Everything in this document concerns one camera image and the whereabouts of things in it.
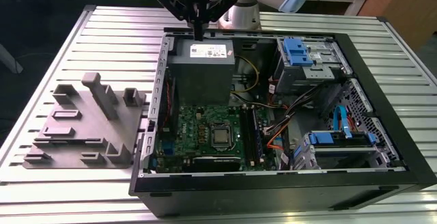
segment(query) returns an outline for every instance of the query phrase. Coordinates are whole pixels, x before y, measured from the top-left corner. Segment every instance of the motherboard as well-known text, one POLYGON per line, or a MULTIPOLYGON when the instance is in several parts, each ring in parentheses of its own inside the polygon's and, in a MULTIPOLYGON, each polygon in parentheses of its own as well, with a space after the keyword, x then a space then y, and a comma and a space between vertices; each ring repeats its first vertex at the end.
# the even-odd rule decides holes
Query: motherboard
POLYGON ((265 170, 274 157, 263 152, 267 109, 238 106, 180 106, 174 140, 160 140, 158 172, 187 172, 192 165, 217 171, 265 170))

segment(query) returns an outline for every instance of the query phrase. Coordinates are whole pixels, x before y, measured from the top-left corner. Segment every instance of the green circuit board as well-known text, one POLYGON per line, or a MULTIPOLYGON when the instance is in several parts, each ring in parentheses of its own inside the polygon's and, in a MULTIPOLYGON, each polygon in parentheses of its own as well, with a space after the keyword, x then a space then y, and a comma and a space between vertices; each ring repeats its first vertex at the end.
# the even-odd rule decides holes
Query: green circuit board
MULTIPOLYGON (((158 164, 166 168, 166 171, 179 170, 176 165, 187 157, 194 156, 234 156, 242 158, 241 170, 263 170, 265 165, 251 167, 245 164, 245 145, 241 131, 239 109, 237 106, 182 106, 179 108, 178 133, 172 154, 164 154, 159 148, 162 157, 158 158, 158 164), (214 147, 221 145, 214 143, 213 130, 223 129, 229 131, 231 143, 229 147, 214 147)), ((257 125, 266 126, 267 109, 263 107, 255 110, 257 125)))

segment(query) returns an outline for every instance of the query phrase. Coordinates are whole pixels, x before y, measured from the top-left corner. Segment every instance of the cpu socket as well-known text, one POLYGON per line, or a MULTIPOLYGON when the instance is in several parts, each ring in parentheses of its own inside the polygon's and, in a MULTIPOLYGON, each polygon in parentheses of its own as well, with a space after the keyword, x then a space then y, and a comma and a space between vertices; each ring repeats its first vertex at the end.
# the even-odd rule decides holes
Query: cpu socket
POLYGON ((211 147, 218 151, 226 151, 233 148, 231 127, 229 123, 211 123, 211 147))

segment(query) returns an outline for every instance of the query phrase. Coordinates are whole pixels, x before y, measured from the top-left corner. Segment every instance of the slotted metal tabletop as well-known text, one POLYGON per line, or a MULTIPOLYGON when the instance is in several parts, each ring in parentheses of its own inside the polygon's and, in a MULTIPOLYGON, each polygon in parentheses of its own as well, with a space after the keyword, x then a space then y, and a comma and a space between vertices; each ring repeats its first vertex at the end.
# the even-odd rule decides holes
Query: slotted metal tabletop
MULTIPOLYGON (((262 13, 265 30, 348 33, 418 148, 437 172, 436 78, 394 32, 374 17, 262 13)), ((163 27, 186 27, 164 9, 87 7, 0 149, 0 223, 156 221, 128 196, 131 169, 23 168, 60 83, 100 72, 114 90, 151 93, 163 27)), ((432 223, 437 187, 356 211, 199 216, 171 221, 221 223, 432 223)))

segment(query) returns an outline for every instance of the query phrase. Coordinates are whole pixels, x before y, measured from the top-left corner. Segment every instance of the ram slot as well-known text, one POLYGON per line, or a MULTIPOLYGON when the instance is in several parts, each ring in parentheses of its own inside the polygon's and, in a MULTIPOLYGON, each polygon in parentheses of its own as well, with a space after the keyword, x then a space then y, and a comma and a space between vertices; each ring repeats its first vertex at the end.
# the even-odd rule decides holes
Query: ram slot
POLYGON ((255 166, 259 164, 259 159, 262 156, 262 145, 257 126, 255 110, 253 108, 242 108, 239 110, 239 122, 246 164, 247 166, 255 166))

